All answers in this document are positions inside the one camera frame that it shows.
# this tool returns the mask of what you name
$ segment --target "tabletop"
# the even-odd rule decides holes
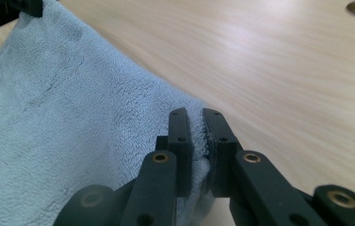
[[[142,67],[224,114],[244,149],[309,194],[355,191],[350,1],[62,0]],[[14,23],[0,28],[0,46]],[[228,200],[203,225],[234,225]]]

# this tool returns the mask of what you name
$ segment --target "towel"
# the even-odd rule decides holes
[[[21,13],[0,49],[0,225],[52,225],[88,185],[118,189],[135,177],[171,110],[185,107],[195,147],[191,195],[177,225],[199,225],[204,103],[139,67],[55,0],[42,18]]]

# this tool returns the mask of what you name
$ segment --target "folded fabric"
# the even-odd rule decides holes
[[[171,110],[185,107],[195,146],[193,188],[177,225],[198,225],[213,198],[203,102],[140,68],[55,0],[21,13],[0,49],[0,225],[52,225],[88,185],[137,176]]]

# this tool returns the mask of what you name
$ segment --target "table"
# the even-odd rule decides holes
[[[295,187],[355,191],[350,1],[62,0],[141,66],[221,111]],[[0,28],[0,45],[13,24]],[[219,200],[203,225],[234,225]]]

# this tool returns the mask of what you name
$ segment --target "wooden table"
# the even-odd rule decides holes
[[[350,1],[63,0],[143,67],[227,118],[310,194],[355,191],[355,16]],[[0,44],[12,24],[0,28]],[[234,225],[227,200],[203,225]]]

